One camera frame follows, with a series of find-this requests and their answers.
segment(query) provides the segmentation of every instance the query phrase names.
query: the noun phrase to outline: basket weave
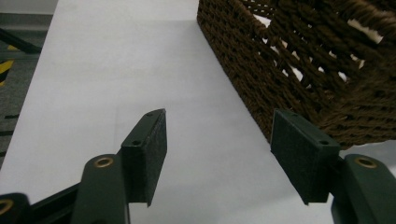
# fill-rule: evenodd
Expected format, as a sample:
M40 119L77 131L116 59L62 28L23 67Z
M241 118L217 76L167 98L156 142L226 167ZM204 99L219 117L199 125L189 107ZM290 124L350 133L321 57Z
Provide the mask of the basket weave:
M283 108L349 148L396 139L395 14L390 0L200 0L197 20L268 140Z

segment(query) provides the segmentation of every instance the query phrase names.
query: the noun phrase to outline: black and yellow stripe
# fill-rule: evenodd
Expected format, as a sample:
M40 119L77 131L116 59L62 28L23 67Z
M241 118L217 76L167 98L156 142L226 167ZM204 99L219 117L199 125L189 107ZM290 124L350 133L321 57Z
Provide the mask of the black and yellow stripe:
M16 48L8 46L8 49L13 50ZM4 86L9 69L12 67L12 64L14 64L14 60L0 62L0 87Z

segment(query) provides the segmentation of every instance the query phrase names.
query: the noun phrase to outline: white table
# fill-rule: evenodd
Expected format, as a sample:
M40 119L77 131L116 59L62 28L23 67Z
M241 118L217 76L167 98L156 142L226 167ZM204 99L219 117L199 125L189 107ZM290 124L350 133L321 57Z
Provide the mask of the white table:
M168 154L133 223L332 223L305 206L195 20L197 0L60 0L0 173L31 203L116 153L143 114L166 108ZM396 171L396 144L358 150Z

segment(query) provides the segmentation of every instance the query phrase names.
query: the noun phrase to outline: brass screw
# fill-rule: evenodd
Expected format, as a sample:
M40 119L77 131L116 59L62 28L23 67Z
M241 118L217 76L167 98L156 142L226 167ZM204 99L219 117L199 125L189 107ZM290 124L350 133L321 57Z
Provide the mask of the brass screw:
M10 199L0 200L0 216L6 213L14 205L14 201Z
M369 158L365 158L365 157L358 157L355 159L355 162L360 166L364 166L370 169L374 169L377 166L373 160L370 160Z
M114 160L112 158L103 157L103 158L95 161L95 167L104 168L104 167L111 165L113 162L114 162Z

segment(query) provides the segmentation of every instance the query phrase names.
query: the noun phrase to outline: wicker basket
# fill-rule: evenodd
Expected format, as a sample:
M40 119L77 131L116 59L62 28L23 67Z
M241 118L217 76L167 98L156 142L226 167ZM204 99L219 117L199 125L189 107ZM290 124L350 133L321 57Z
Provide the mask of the wicker basket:
M396 139L395 15L393 0L200 0L197 20L267 139L283 108L349 148Z

